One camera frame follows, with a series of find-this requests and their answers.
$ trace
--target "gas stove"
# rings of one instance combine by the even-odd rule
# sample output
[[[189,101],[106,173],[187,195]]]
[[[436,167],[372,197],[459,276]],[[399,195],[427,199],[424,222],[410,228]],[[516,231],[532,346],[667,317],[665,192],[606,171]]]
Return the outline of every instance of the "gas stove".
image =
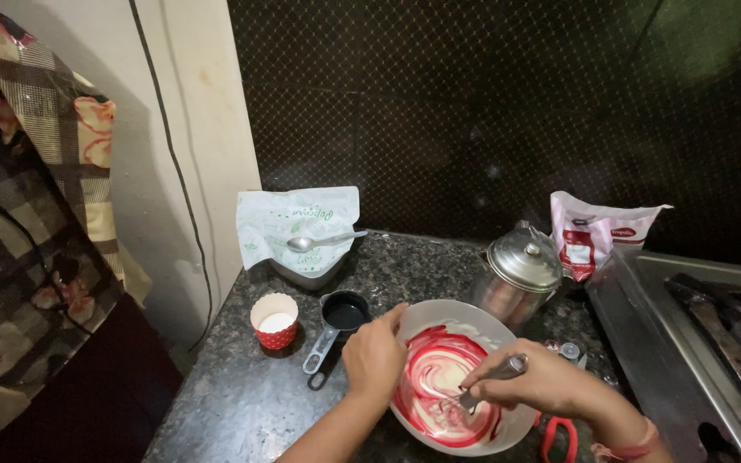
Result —
[[[741,267],[613,250],[586,286],[676,461],[741,461]]]

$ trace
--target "black measuring cup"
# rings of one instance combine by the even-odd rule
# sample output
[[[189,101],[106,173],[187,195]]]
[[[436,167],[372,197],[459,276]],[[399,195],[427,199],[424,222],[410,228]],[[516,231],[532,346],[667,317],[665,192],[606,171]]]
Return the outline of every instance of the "black measuring cup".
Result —
[[[334,342],[346,341],[360,326],[371,321],[368,301],[356,291],[331,292],[324,295],[319,304],[322,306],[324,330],[302,363],[302,370],[309,375],[319,371]]]

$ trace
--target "granite countertop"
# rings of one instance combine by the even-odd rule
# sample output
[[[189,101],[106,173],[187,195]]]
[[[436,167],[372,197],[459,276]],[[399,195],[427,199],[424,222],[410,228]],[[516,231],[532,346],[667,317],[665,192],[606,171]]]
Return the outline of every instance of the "granite countertop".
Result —
[[[162,424],[146,460],[150,462],[272,461],[324,415],[346,393],[339,349],[328,355],[325,375],[308,377],[301,365],[322,330],[319,297],[337,289],[365,296],[374,316],[400,301],[464,300],[479,269],[471,243],[371,232],[354,243],[344,267],[325,288],[299,289],[283,280],[265,262],[242,272],[221,308],[185,380],[169,416]],[[250,307],[270,292],[284,292],[299,305],[300,328],[288,348],[262,348],[250,327]],[[531,340],[576,343],[588,352],[587,370],[616,384],[607,347],[586,298],[561,299],[538,312],[520,335]],[[580,462],[593,462],[590,429],[576,422]],[[477,461],[539,460],[542,432],[531,429],[516,446]],[[564,455],[564,438],[557,453]],[[387,411],[356,452],[355,461],[441,461],[451,457],[418,442]]]

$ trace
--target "red thread bracelet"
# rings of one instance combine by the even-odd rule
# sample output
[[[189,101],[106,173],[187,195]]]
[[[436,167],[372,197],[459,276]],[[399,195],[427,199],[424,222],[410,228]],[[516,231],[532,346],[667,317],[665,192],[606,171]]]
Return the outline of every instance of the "red thread bracelet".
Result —
[[[590,451],[593,453],[597,463],[604,463],[611,460],[639,460],[650,454],[654,448],[654,444],[660,439],[660,432],[656,429],[656,425],[648,418],[645,418],[645,422],[648,425],[648,430],[645,432],[645,437],[635,446],[611,450],[598,442],[592,444]]]

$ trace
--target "red swirl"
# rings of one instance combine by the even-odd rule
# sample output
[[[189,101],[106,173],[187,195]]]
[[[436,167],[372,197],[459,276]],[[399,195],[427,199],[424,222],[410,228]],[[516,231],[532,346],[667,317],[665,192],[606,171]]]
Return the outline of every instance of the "red swirl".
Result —
[[[445,325],[420,332],[407,343],[407,364],[394,394],[394,406],[420,433],[446,447],[468,447],[497,436],[501,407],[482,402],[470,415],[452,400],[458,384],[487,355],[464,334]]]

